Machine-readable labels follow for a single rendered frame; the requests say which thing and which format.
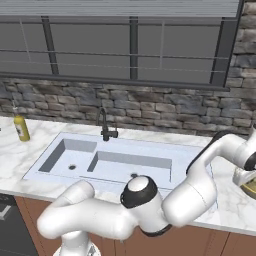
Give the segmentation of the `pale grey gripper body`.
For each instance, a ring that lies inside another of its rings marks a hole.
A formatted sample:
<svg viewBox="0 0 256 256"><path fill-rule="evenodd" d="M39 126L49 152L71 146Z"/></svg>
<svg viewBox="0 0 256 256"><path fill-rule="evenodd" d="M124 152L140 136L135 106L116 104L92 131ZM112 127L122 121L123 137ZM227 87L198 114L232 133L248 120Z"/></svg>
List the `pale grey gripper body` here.
<svg viewBox="0 0 256 256"><path fill-rule="evenodd" d="M241 186L255 178L256 178L256 170L246 171L239 167L236 167L233 174L232 181L237 186Z"/></svg>

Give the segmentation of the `olive bowl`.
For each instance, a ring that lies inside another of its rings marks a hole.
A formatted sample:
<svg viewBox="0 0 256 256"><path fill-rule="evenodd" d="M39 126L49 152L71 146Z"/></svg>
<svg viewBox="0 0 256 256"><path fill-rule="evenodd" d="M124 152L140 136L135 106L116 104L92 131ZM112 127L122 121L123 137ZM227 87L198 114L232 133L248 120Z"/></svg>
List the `olive bowl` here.
<svg viewBox="0 0 256 256"><path fill-rule="evenodd" d="M241 189L251 198L256 200L256 180L251 180L241 186Z"/></svg>

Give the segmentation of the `white double sink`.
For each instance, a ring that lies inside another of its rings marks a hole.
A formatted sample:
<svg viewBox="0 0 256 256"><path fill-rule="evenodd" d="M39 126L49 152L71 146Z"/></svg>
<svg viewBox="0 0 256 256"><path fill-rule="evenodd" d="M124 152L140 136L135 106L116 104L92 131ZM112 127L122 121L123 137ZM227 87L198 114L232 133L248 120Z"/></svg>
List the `white double sink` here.
<svg viewBox="0 0 256 256"><path fill-rule="evenodd" d="M24 175L26 180L70 186L83 179L99 199L117 202L133 178L151 177L162 196L186 178L201 151L197 146L164 144L75 133L59 133Z"/></svg>

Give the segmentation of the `black tap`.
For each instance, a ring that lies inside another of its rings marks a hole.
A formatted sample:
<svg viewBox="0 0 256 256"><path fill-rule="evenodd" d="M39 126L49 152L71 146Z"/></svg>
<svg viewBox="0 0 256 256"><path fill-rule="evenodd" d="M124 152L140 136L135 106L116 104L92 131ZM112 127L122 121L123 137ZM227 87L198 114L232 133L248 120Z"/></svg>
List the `black tap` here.
<svg viewBox="0 0 256 256"><path fill-rule="evenodd" d="M96 125L102 123L101 135L103 140L107 142L110 138L117 138L119 133L117 129L110 131L107 125L106 111L103 107L100 107L96 116Z"/></svg>

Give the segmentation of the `grey window blind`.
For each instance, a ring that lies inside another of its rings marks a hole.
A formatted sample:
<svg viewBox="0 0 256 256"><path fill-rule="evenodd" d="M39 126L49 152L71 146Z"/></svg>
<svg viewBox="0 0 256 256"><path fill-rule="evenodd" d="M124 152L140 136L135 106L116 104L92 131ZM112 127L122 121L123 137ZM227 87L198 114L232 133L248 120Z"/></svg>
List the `grey window blind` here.
<svg viewBox="0 0 256 256"><path fill-rule="evenodd" d="M0 0L0 15L235 17L240 0Z"/></svg>

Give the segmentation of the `yellow bottle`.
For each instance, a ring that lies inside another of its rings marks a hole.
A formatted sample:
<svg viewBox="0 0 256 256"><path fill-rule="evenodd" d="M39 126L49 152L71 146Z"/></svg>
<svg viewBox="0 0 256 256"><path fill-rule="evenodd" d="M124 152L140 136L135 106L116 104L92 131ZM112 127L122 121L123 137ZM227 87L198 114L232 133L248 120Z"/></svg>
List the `yellow bottle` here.
<svg viewBox="0 0 256 256"><path fill-rule="evenodd" d="M18 133L19 139L23 142L30 140L30 134L26 125L25 118L18 113L16 107L13 108L14 111L14 125Z"/></svg>

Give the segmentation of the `black dishwasher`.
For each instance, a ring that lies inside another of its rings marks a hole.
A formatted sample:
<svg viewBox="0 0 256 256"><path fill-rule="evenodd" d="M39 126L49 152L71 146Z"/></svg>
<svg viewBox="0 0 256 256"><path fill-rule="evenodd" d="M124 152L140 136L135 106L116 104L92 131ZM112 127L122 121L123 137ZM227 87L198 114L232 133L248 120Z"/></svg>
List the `black dishwasher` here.
<svg viewBox="0 0 256 256"><path fill-rule="evenodd" d="M39 256L14 197L1 193L0 256Z"/></svg>

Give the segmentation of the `window with dark frame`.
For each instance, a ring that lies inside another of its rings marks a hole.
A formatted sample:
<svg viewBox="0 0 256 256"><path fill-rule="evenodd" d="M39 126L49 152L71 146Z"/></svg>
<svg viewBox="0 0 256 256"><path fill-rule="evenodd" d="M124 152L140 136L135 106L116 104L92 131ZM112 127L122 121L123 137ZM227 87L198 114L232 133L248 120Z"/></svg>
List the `window with dark frame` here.
<svg viewBox="0 0 256 256"><path fill-rule="evenodd" d="M0 77L225 87L235 17L0 15Z"/></svg>

